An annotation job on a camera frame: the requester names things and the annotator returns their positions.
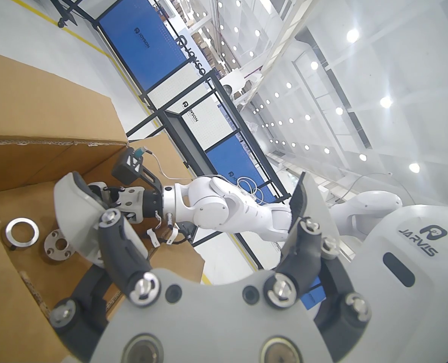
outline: floor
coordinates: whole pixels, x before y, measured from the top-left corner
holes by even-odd
[[[148,116],[148,110],[111,51],[84,19],[76,16],[78,26],[69,23],[59,29],[59,18],[49,0],[0,0],[0,54],[109,97],[122,127],[130,130]],[[155,128],[149,123],[131,138],[145,138]],[[211,232],[198,230],[195,240]],[[221,234],[196,251],[205,260],[205,284],[232,283],[257,270],[233,235]]]

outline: cardboard box on shelf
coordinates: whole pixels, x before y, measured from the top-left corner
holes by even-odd
[[[158,156],[167,174],[189,177],[165,134],[138,141],[135,147],[141,145]],[[0,362],[61,361],[68,355],[45,318],[45,306],[52,309],[70,296],[90,264],[78,254],[58,264],[45,260],[44,240],[57,228],[53,187],[71,171],[87,183],[119,185],[110,172],[127,146],[109,98],[0,56]],[[153,157],[146,158],[145,165],[159,174]],[[164,178],[162,183],[172,180]],[[3,232],[17,217],[34,220],[40,235],[33,246],[10,251]],[[144,221],[134,228],[140,233],[152,224]],[[204,262],[190,244],[152,250],[150,242],[144,243],[150,264],[200,282]],[[113,285],[105,299],[112,300],[116,293]]]

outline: cable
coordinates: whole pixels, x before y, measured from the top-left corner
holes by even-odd
[[[369,174],[362,174],[359,178],[357,178],[357,179],[353,182],[353,184],[350,186],[350,188],[347,190],[347,192],[345,192],[345,194],[344,194],[342,197],[340,197],[340,199],[344,199],[345,196],[346,196],[350,191],[352,191],[353,186],[358,182],[358,180],[360,180],[362,177],[368,177],[368,176],[371,176],[371,175],[373,175],[373,174],[381,174],[381,175],[383,175],[383,176],[387,176],[387,177],[390,177],[390,178],[392,178],[393,180],[395,180],[395,181],[396,181],[397,183],[399,183],[399,185],[405,190],[405,192],[406,192],[407,195],[410,197],[410,199],[412,200],[412,202],[414,203],[414,205],[417,205],[417,204],[416,204],[416,201],[414,200],[414,198],[412,197],[412,195],[410,195],[409,190],[407,190],[407,188],[405,188],[405,186],[404,186],[400,181],[398,181],[396,178],[390,176],[390,175],[387,174],[387,173],[380,173],[380,172],[374,172],[374,173],[369,173]]]

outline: white tag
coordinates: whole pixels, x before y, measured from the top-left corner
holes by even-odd
[[[172,245],[174,243],[178,233],[179,233],[179,228],[177,227],[177,225],[174,225],[174,227],[172,227],[172,234],[170,235],[170,237],[167,240],[167,245]]]
[[[147,235],[150,237],[150,241],[152,241],[152,245],[157,248],[160,247],[159,240],[157,240],[157,235],[155,234],[155,231],[153,231],[151,228],[147,230]]]

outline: white pegboard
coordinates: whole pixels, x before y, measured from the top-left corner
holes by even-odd
[[[195,72],[193,63],[189,63],[149,92],[148,98],[157,108],[160,108],[198,79],[200,79],[200,76]],[[176,113],[183,111],[185,107],[193,104],[208,91],[206,83],[200,84],[172,105],[169,111]],[[203,150],[206,150],[232,132],[231,126],[229,126],[226,118],[221,114],[212,97],[207,98],[204,102],[198,104],[197,107],[184,114],[183,118]]]

